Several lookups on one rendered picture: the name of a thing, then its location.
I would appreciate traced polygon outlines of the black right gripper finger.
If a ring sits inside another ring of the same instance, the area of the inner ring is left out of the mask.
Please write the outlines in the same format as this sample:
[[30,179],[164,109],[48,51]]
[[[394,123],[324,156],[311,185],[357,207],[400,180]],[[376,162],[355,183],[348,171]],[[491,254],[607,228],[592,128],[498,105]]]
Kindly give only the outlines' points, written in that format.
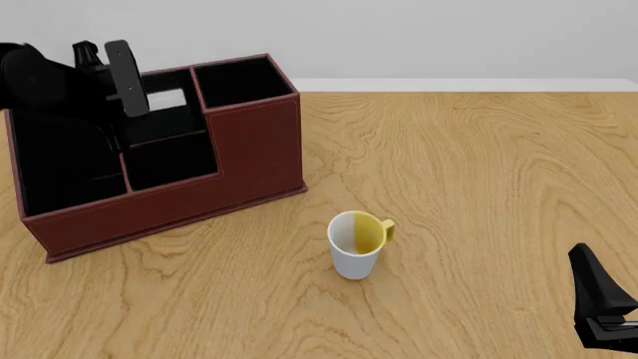
[[568,252],[575,288],[575,319],[624,316],[638,309],[638,301],[607,273],[587,244]]

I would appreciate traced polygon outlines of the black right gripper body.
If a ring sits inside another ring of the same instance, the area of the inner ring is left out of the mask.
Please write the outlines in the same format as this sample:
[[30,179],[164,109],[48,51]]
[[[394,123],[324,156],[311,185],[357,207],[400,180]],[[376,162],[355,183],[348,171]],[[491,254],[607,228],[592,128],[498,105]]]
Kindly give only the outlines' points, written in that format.
[[635,309],[638,306],[596,310],[576,304],[574,328],[584,348],[638,352],[638,322],[624,317]]

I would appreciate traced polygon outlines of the red-brown desk caddy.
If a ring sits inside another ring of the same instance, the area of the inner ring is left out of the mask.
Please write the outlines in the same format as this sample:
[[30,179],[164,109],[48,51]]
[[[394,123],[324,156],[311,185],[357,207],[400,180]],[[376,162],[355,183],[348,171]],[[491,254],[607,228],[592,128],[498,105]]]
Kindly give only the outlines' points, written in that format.
[[185,103],[123,119],[5,113],[20,220],[59,262],[306,190],[300,95],[266,55],[146,72]]

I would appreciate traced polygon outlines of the white baseboard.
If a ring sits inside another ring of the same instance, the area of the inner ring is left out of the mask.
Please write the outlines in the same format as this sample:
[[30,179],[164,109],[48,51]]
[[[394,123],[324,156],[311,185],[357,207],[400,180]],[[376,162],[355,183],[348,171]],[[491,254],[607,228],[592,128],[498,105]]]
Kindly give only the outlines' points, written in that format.
[[627,79],[294,79],[299,92],[638,92]]

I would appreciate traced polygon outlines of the white and yellow mug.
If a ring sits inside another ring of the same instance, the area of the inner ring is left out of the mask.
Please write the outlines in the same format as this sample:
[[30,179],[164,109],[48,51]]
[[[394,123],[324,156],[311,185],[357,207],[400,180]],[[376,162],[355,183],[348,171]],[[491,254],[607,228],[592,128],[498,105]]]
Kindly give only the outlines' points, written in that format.
[[371,274],[381,250],[394,238],[393,220],[365,211],[344,211],[330,220],[327,238],[335,270],[349,280]]

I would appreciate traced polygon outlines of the flat plate on black stalk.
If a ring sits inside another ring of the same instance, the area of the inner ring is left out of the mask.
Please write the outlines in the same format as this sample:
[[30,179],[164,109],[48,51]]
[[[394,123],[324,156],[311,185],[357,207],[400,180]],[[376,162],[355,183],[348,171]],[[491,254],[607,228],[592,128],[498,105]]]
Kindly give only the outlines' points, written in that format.
[[149,101],[142,83],[138,65],[127,41],[110,41],[105,44],[109,58],[109,71],[115,92],[108,101],[120,101],[129,118],[145,116],[150,111]]

